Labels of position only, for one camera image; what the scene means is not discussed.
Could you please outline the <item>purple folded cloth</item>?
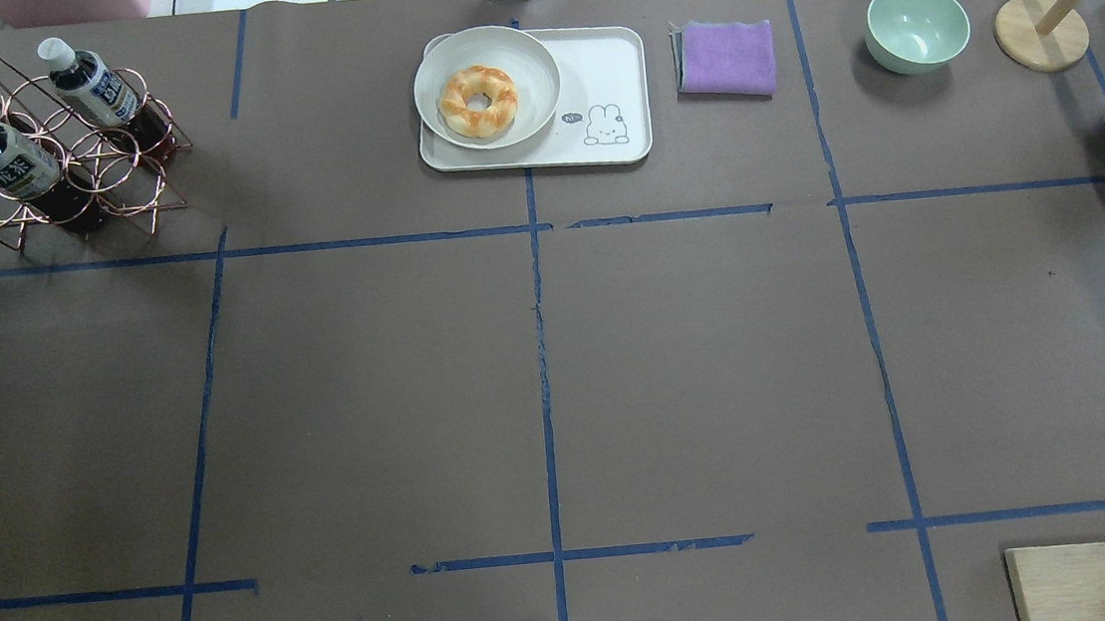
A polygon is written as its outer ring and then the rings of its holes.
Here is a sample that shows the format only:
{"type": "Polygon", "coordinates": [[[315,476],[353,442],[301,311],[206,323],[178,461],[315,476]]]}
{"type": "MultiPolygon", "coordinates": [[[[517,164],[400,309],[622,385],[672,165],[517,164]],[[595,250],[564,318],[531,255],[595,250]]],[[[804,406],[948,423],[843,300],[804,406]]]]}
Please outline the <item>purple folded cloth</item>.
{"type": "Polygon", "coordinates": [[[772,27],[756,23],[691,23],[671,31],[676,88],[702,95],[771,97],[777,90],[772,27]]]}

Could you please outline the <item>wooden stand with round base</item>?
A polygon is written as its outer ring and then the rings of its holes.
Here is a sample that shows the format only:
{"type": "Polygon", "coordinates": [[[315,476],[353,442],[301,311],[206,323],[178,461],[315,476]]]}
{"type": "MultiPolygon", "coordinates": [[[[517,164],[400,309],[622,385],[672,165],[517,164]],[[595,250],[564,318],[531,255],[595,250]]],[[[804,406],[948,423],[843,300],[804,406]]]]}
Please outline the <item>wooden stand with round base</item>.
{"type": "Polygon", "coordinates": [[[1025,69],[1057,74],[1090,51],[1090,27],[1081,0],[1009,0],[998,8],[993,31],[1007,57],[1025,69]]]}

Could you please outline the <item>wooden cutting board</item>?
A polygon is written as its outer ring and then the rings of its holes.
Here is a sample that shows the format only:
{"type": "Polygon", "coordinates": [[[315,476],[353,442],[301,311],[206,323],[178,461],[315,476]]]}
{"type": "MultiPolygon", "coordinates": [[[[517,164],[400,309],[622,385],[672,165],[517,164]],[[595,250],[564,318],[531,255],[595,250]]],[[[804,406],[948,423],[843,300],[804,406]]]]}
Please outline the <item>wooden cutting board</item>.
{"type": "Polygon", "coordinates": [[[1018,621],[1105,621],[1105,543],[1003,554],[1018,621]]]}

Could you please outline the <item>white rabbit tray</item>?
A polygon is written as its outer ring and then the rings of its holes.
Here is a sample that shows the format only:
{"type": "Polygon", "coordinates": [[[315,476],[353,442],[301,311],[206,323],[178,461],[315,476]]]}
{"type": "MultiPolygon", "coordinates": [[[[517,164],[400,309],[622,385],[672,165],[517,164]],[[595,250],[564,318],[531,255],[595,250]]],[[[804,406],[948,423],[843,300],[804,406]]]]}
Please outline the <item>white rabbit tray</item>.
{"type": "Polygon", "coordinates": [[[467,29],[430,40],[415,70],[419,152],[430,167],[636,164],[652,150],[646,55],[633,30],[467,29]],[[519,95],[511,127],[485,140],[450,131],[438,109],[446,80],[473,65],[502,70],[519,95]]]}

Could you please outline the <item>glazed twisted donut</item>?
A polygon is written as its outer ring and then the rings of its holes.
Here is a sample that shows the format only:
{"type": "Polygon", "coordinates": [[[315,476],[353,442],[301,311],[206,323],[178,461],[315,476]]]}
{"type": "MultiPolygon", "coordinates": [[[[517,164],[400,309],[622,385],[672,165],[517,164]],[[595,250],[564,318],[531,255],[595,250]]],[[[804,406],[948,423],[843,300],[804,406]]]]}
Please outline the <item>glazed twisted donut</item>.
{"type": "Polygon", "coordinates": [[[488,139],[516,119],[518,87],[502,69],[473,65],[448,78],[436,109],[446,127],[461,137],[488,139]]]}

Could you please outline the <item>white round plate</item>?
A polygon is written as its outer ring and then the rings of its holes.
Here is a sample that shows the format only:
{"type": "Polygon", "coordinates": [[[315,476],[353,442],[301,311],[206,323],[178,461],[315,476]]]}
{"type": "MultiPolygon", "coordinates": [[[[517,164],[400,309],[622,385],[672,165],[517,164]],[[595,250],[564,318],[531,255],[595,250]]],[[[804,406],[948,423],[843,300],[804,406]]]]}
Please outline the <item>white round plate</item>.
{"type": "Polygon", "coordinates": [[[522,30],[467,29],[438,39],[415,70],[421,122],[436,137],[476,150],[532,139],[560,99],[557,60],[522,30]]]}

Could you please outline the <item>mint green bowl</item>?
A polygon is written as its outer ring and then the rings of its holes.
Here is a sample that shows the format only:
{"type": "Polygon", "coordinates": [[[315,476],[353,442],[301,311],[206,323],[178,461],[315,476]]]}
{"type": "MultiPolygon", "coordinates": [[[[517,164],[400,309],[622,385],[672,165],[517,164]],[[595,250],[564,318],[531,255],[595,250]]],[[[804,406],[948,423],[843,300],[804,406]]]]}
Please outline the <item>mint green bowl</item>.
{"type": "Polygon", "coordinates": [[[956,0],[870,0],[864,42],[880,67],[920,77],[959,56],[971,36],[956,0]]]}

